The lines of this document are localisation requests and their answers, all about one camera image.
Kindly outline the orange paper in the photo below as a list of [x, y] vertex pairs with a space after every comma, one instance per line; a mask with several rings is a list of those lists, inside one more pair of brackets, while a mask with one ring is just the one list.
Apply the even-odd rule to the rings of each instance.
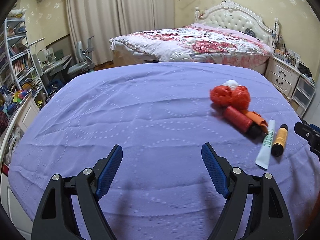
[[262, 132], [268, 133], [268, 123], [261, 115], [248, 110], [242, 110], [241, 113], [257, 124]]

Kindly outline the purple table cloth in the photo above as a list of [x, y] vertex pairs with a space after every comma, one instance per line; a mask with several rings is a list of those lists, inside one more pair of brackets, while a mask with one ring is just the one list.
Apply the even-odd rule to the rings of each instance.
[[207, 239], [225, 199], [201, 158], [216, 153], [247, 174], [261, 142], [245, 137], [212, 106], [209, 91], [235, 80], [249, 109], [289, 128], [270, 172], [285, 199], [294, 234], [305, 230], [319, 193], [319, 159], [294, 132], [298, 115], [261, 74], [210, 63], [167, 62], [117, 67], [67, 83], [27, 129], [9, 167], [9, 184], [30, 218], [54, 174], [77, 175], [114, 145], [123, 160], [101, 209], [118, 239]]

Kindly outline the beige curtains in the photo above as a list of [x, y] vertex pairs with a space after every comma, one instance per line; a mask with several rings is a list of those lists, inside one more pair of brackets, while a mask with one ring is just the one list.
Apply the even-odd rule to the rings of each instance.
[[174, 0], [66, 0], [72, 45], [93, 37], [93, 61], [112, 61], [109, 40], [137, 31], [172, 28]]

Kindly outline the white tissue ball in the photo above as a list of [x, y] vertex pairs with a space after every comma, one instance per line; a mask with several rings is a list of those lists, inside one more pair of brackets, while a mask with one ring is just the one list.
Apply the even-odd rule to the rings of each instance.
[[235, 90], [237, 87], [240, 86], [235, 80], [228, 80], [222, 85], [229, 87], [231, 90]]

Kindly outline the white tufted bed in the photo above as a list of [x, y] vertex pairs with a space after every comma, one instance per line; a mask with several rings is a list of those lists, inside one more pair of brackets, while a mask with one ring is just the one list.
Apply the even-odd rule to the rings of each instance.
[[139, 31], [110, 39], [116, 66], [202, 62], [249, 68], [264, 74], [273, 55], [273, 31], [253, 11], [225, 1], [181, 28]]

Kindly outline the yellow bottle black cap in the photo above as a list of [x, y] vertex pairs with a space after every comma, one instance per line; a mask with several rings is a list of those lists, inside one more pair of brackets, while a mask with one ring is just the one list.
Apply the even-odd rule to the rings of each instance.
[[271, 154], [274, 157], [279, 157], [284, 153], [287, 135], [288, 126], [286, 124], [282, 124], [271, 147]]

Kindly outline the white green tube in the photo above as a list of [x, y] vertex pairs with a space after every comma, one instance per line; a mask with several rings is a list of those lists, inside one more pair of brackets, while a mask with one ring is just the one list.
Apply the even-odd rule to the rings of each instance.
[[275, 120], [270, 120], [268, 122], [268, 127], [267, 127], [268, 134], [264, 137], [260, 151], [255, 159], [255, 164], [265, 170], [268, 169], [269, 162], [270, 162], [275, 126], [276, 126]]

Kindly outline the floral pink bedspread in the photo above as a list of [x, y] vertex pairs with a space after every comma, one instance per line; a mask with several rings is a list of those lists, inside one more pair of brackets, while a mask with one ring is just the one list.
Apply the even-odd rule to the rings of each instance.
[[243, 32], [198, 23], [118, 36], [110, 47], [114, 60], [125, 64], [200, 62], [253, 69], [273, 54], [266, 43]]

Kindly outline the red can black cap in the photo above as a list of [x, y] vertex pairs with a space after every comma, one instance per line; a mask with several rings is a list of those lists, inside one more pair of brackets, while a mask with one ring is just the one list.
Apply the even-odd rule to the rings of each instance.
[[254, 121], [232, 106], [228, 106], [224, 110], [223, 117], [241, 133], [245, 134], [251, 139], [256, 139], [262, 134], [262, 130]]

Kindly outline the white nightstand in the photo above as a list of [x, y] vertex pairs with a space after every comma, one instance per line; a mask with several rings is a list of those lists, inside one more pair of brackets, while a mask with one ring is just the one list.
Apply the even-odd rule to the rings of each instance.
[[299, 70], [291, 64], [272, 56], [268, 59], [265, 77], [280, 91], [288, 102], [291, 101], [300, 77]]

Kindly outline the white bookshelf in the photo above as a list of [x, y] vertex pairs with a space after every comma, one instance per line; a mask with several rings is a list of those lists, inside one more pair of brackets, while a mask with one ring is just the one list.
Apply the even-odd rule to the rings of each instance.
[[27, 38], [25, 9], [13, 9], [1, 26], [1, 85], [13, 94], [27, 91], [38, 109], [48, 101], [48, 92], [36, 67]]

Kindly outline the plastic drawer unit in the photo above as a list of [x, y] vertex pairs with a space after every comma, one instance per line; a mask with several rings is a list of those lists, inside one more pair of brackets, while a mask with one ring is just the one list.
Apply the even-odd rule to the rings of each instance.
[[295, 110], [296, 114], [302, 118], [310, 103], [315, 96], [316, 87], [313, 79], [308, 79], [304, 75], [298, 78], [297, 85], [292, 93], [290, 105]]

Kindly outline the grey desk chair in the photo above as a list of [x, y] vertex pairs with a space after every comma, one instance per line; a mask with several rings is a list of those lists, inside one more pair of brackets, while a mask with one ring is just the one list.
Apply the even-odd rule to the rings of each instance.
[[78, 63], [71, 66], [68, 69], [67, 74], [72, 76], [75, 74], [89, 72], [94, 68], [94, 62], [92, 59], [93, 46], [92, 46], [92, 38], [91, 36], [87, 39], [87, 48], [82, 48], [82, 42], [79, 41], [76, 44], [76, 58], [78, 59]]

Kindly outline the study desk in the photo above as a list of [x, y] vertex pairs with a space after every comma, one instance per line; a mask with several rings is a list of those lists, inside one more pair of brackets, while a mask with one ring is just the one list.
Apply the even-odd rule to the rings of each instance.
[[31, 54], [36, 55], [41, 80], [48, 93], [57, 90], [69, 81], [67, 69], [74, 63], [70, 35], [63, 36], [43, 49], [36, 50], [37, 45], [44, 41], [44, 37], [31, 42]]

